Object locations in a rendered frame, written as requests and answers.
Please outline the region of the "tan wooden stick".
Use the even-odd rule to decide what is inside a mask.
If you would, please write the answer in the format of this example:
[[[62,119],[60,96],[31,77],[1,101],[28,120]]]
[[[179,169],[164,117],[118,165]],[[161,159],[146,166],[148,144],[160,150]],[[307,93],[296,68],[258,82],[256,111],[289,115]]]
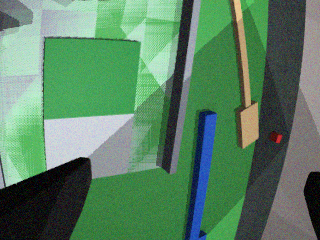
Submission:
[[[229,5],[235,29],[236,55],[239,57],[241,108],[236,109],[237,133],[239,133],[239,147],[244,149],[252,141],[259,139],[259,103],[251,101],[249,96],[248,56],[240,0],[229,0]]]

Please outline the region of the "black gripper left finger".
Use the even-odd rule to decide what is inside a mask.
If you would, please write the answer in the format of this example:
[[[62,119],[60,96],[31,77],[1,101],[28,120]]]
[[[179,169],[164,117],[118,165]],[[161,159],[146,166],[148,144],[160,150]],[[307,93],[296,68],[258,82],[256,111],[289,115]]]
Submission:
[[[79,157],[0,189],[0,240],[69,240],[91,187]]]

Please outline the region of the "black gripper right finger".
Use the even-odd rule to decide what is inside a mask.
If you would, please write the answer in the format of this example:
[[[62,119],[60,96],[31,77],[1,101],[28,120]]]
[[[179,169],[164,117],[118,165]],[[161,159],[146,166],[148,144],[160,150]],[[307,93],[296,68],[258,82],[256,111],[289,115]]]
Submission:
[[[304,199],[307,203],[312,227],[315,229],[316,239],[320,240],[320,172],[308,173],[304,188]]]

